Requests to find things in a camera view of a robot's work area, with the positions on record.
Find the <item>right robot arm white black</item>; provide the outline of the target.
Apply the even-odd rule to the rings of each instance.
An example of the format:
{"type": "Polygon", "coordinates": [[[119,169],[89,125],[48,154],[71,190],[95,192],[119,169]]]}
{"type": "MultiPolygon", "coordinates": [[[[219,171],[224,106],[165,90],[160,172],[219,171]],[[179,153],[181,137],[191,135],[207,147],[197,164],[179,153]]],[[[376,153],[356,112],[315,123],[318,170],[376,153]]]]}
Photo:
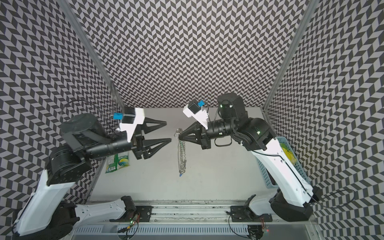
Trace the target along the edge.
{"type": "Polygon", "coordinates": [[[322,190],[300,175],[272,127],[261,118],[250,118],[243,98],[235,93],[218,97],[218,120],[211,121],[203,106],[197,100],[184,106],[183,113],[196,122],[179,134],[179,140],[207,150],[212,140],[229,136],[260,161],[278,185],[275,192],[249,198],[247,216],[275,214],[287,222],[308,221],[313,214],[311,204],[320,199],[322,190]]]}

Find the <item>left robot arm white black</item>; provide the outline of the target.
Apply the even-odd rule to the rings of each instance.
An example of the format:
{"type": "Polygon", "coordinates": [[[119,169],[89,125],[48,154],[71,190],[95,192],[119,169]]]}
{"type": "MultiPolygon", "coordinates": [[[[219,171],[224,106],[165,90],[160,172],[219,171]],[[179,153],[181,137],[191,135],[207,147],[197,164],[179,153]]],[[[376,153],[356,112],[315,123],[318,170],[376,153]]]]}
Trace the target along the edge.
{"type": "Polygon", "coordinates": [[[144,116],[142,109],[123,115],[119,130],[107,134],[93,114],[80,114],[60,126],[65,143],[52,150],[36,190],[27,204],[14,213],[15,240],[59,240],[84,225],[110,221],[130,222],[137,208],[130,196],[93,205],[64,200],[82,175],[92,169],[92,160],[133,152],[149,159],[171,142],[170,138],[147,140],[144,135],[167,125],[144,116]]]}

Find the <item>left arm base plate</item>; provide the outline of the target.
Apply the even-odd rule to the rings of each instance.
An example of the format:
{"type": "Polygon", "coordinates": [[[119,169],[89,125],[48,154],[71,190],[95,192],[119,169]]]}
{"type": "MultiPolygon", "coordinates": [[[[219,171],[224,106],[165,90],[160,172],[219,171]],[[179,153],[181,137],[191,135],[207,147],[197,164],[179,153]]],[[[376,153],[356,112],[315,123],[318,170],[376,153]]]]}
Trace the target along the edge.
{"type": "Polygon", "coordinates": [[[137,221],[138,223],[146,223],[150,221],[152,210],[152,206],[137,206],[135,210],[125,210],[120,218],[111,219],[109,222],[127,223],[137,221]]]}

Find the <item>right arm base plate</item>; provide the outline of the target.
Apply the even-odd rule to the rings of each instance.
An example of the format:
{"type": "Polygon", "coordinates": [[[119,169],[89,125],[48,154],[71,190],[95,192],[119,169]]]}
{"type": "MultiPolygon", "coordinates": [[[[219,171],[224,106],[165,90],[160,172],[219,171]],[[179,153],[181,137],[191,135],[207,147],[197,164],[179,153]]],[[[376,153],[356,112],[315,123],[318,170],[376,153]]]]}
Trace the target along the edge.
{"type": "Polygon", "coordinates": [[[235,223],[261,223],[262,220],[269,223],[273,221],[272,215],[256,215],[249,207],[246,206],[231,206],[229,213],[232,221],[235,223]]]}

